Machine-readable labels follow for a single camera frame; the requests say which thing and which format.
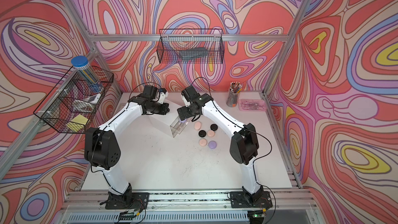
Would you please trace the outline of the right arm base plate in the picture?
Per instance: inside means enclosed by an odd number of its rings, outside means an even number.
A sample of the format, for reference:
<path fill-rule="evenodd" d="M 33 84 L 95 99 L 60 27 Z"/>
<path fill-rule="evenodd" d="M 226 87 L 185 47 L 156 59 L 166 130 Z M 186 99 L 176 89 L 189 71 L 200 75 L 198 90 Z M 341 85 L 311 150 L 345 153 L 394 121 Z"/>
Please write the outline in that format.
<path fill-rule="evenodd" d="M 250 194 L 244 190 L 231 191 L 228 198 L 232 208 L 265 208 L 273 207 L 272 198 L 269 191 L 259 190 L 254 194 Z"/>

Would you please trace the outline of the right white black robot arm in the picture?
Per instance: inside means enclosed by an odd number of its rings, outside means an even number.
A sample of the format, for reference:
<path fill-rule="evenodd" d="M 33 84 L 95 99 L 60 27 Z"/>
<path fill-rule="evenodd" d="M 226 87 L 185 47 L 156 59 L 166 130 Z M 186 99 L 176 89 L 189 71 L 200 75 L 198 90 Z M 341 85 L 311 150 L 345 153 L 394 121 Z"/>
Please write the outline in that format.
<path fill-rule="evenodd" d="M 254 195 L 260 190 L 254 173 L 254 158 L 258 155 L 259 142 L 253 124 L 243 124 L 223 110 L 207 93 L 190 95 L 183 91 L 184 106 L 177 109 L 181 121 L 205 116 L 213 121 L 230 138 L 230 155 L 240 164 L 243 190 Z"/>

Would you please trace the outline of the white drawer cabinet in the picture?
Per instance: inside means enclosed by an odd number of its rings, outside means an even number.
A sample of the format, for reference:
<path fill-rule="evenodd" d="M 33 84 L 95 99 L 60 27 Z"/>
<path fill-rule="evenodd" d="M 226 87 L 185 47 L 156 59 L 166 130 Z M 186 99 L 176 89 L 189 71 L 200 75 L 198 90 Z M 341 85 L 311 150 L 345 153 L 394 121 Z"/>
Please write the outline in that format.
<path fill-rule="evenodd" d="M 165 100 L 163 104 L 166 103 L 170 111 L 166 115 L 150 115 L 149 120 L 154 128 L 174 138 L 177 135 L 176 126 L 179 121 L 177 109 L 181 106 L 168 100 Z"/>

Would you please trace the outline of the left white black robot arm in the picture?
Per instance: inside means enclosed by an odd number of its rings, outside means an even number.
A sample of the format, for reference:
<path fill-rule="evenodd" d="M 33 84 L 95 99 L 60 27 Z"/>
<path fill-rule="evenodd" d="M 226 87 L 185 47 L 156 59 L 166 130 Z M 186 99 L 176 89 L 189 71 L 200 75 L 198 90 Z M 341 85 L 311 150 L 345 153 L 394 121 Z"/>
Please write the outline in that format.
<path fill-rule="evenodd" d="M 166 115 L 170 109 L 164 103 L 168 93 L 161 92 L 160 99 L 154 100 L 143 93 L 131 97 L 125 107 L 113 118 L 97 128 L 85 132 L 85 159 L 90 167 L 101 172 L 114 195 L 124 195 L 130 186 L 118 164 L 121 149 L 118 137 L 137 118 L 147 114 Z"/>

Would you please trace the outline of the clear top drawer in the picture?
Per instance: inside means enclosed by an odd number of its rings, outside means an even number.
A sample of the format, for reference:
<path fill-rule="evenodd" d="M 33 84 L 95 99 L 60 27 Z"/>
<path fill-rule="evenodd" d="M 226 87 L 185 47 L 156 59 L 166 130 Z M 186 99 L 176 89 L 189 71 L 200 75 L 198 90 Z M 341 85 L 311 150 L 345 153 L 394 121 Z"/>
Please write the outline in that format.
<path fill-rule="evenodd" d="M 193 117 L 189 117 L 186 123 L 181 123 L 180 118 L 177 117 L 170 125 L 172 137 L 175 138 L 177 135 L 181 134 L 185 127 L 191 122 L 192 118 Z"/>

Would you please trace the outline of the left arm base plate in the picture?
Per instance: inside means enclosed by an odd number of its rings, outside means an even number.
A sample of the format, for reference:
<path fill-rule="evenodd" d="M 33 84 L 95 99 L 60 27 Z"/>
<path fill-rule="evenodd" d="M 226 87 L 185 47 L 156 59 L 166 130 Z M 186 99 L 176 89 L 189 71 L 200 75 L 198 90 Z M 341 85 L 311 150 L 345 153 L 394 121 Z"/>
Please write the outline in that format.
<path fill-rule="evenodd" d="M 105 204 L 106 209 L 143 210 L 147 208 L 149 196 L 150 194 L 146 192 L 132 192 L 124 195 L 115 195 L 109 192 L 108 199 L 102 204 Z"/>

